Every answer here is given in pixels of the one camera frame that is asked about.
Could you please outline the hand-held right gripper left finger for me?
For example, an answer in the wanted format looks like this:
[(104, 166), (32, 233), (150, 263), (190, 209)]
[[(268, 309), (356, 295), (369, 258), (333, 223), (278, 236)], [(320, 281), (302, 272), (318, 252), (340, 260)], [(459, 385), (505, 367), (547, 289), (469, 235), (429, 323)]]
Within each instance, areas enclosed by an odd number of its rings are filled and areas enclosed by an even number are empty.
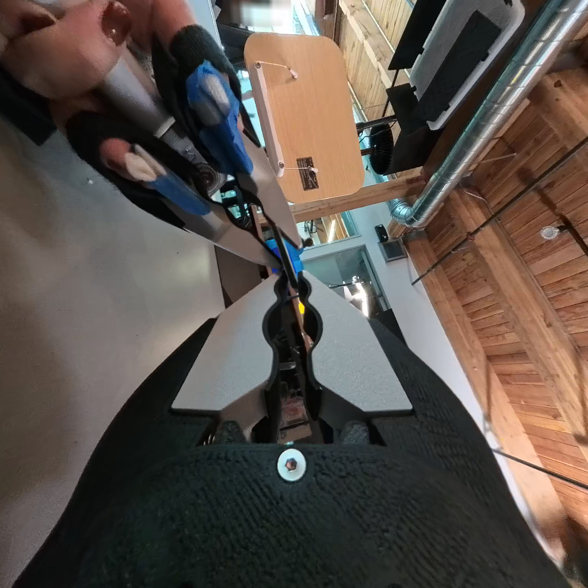
[(285, 283), (285, 275), (274, 274), (217, 317), (172, 401), (173, 414), (235, 421), (252, 440), (277, 442), (279, 359), (268, 324)]

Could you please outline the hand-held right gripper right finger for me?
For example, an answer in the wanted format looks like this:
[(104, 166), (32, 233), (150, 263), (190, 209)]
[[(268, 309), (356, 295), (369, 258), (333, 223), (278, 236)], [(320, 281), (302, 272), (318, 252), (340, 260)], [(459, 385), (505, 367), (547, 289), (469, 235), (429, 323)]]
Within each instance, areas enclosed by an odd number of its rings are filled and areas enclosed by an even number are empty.
[(370, 442), (375, 420), (404, 418), (413, 404), (370, 320), (307, 270), (299, 273), (305, 402), (319, 443), (335, 443), (354, 423)]

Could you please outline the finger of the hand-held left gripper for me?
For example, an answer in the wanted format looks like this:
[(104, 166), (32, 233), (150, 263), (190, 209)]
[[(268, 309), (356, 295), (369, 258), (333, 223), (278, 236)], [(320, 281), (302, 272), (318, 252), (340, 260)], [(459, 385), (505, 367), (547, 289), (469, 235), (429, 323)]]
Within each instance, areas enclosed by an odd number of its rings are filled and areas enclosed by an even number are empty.
[(250, 232), (238, 228), (226, 217), (214, 213), (206, 215), (183, 214), (185, 228), (216, 246), (256, 264), (280, 269), (282, 262)]
[(239, 187), (253, 197), (253, 202), (261, 207), (266, 220), (277, 226), (283, 238), (296, 249), (301, 249), (303, 243), (296, 222), (266, 153), (248, 137), (241, 137), (241, 140), (253, 168), (251, 173), (237, 174)]

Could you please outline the person's left hand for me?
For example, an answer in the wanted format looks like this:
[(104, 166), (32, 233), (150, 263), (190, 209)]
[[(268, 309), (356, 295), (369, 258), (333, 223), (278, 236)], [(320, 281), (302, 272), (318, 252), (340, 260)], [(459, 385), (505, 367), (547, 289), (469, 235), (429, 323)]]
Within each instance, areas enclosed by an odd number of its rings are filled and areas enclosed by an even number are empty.
[(119, 62), (128, 39), (147, 51), (152, 38), (171, 50), (181, 31), (199, 25), (185, 1), (83, 1), (56, 18), (32, 1), (1, 1), (1, 63), (21, 85), (49, 99), (64, 136), (72, 121), (108, 119), (94, 90)]

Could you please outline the black light stand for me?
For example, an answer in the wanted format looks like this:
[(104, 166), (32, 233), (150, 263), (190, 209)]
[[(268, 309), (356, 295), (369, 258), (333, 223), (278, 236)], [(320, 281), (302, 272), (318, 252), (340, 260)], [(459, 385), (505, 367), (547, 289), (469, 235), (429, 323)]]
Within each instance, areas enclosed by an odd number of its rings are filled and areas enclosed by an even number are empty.
[(331, 290), (339, 294), (360, 311), (366, 318), (371, 317), (370, 295), (366, 283), (359, 276), (352, 276), (351, 281), (329, 284)]

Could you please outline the wooden panel on white stand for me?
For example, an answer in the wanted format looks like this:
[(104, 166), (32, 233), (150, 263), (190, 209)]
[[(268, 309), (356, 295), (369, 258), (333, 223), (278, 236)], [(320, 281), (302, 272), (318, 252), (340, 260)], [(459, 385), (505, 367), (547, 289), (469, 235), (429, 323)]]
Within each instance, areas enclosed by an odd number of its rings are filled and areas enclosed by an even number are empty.
[(254, 33), (244, 58), (270, 165), (286, 200), (352, 195), (364, 184), (343, 55), (325, 36)]

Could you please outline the black round disc on pole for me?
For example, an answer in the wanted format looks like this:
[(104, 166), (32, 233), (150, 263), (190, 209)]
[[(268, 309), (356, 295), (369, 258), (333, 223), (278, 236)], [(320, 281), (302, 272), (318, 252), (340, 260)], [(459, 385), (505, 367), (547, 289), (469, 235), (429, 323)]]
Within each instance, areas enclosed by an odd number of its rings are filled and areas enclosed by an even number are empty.
[(393, 127), (398, 121), (395, 114), (367, 121), (364, 128), (369, 130), (367, 157), (374, 173), (382, 176), (392, 174), (391, 165), (394, 151)]

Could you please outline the black ceiling rod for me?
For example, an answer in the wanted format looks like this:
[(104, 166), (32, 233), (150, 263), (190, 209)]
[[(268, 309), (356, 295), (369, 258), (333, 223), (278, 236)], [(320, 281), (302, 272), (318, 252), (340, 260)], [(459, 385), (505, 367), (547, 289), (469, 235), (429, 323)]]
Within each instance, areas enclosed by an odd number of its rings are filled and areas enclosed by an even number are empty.
[(447, 258), (452, 256), (453, 254), (460, 251), (462, 247), (464, 247), (467, 243), (473, 241), (475, 237), (486, 227), (488, 227), (491, 223), (496, 221), (504, 212), (509, 210), (512, 206), (514, 206), (517, 202), (521, 199), (525, 198), (527, 195), (531, 194), (531, 192), (535, 191), (538, 187), (541, 187), (542, 184), (545, 183), (554, 173), (559, 172), (562, 168), (564, 168), (570, 161), (577, 157), (579, 153), (581, 153), (587, 147), (587, 136), (585, 136), (581, 141), (579, 141), (572, 149), (567, 151), (561, 158), (559, 158), (552, 166), (547, 168), (545, 172), (539, 175), (537, 178), (533, 179), (524, 189), (518, 192), (511, 200), (507, 201), (503, 206), (499, 209), (495, 210), (490, 214), (490, 216), (485, 219), (479, 226), (475, 227), (471, 231), (467, 231), (465, 236), (452, 248), (450, 248), (444, 255), (442, 255), (438, 260), (433, 262), (429, 268), (427, 268), (424, 272), (422, 272), (415, 280), (413, 280), (410, 284), (411, 286), (415, 286), (419, 282), (421, 282), (426, 276), (428, 276), (432, 271), (437, 269)]

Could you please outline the black overhead light panel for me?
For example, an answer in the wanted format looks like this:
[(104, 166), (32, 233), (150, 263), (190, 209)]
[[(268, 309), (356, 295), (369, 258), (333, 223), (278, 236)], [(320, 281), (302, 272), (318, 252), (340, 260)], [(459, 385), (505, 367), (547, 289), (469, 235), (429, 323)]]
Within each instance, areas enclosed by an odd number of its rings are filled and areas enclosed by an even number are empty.
[(521, 1), (416, 1), (388, 69), (400, 133), (383, 175), (421, 167), (448, 120), (525, 17)]

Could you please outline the wooden support post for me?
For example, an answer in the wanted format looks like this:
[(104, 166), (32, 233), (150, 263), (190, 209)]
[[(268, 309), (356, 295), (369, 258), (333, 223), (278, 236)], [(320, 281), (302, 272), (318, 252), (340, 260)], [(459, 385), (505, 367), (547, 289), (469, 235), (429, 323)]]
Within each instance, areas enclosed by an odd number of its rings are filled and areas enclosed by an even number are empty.
[(311, 221), (419, 194), (427, 181), (422, 168), (418, 168), (401, 178), (363, 187), (351, 195), (293, 204), (290, 211), (297, 223)]

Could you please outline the grey wall vent grille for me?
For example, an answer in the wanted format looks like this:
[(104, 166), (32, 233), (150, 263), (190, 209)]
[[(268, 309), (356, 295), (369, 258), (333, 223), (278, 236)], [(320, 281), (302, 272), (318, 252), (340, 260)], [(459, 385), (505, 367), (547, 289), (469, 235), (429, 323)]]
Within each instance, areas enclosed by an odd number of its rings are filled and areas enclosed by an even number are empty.
[(379, 250), (385, 263), (392, 263), (408, 257), (402, 239), (393, 239), (378, 243)]

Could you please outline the wide silver air duct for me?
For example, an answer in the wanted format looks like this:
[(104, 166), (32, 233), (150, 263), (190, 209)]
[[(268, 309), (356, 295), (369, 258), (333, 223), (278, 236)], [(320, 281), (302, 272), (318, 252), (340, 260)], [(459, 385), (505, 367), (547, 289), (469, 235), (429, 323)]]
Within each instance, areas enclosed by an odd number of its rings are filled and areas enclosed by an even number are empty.
[(427, 224), (495, 132), (503, 128), (586, 19), (587, 1), (548, 1), (544, 4), (419, 198), (412, 205), (402, 198), (391, 201), (391, 217), (395, 222), (409, 228), (421, 228)]

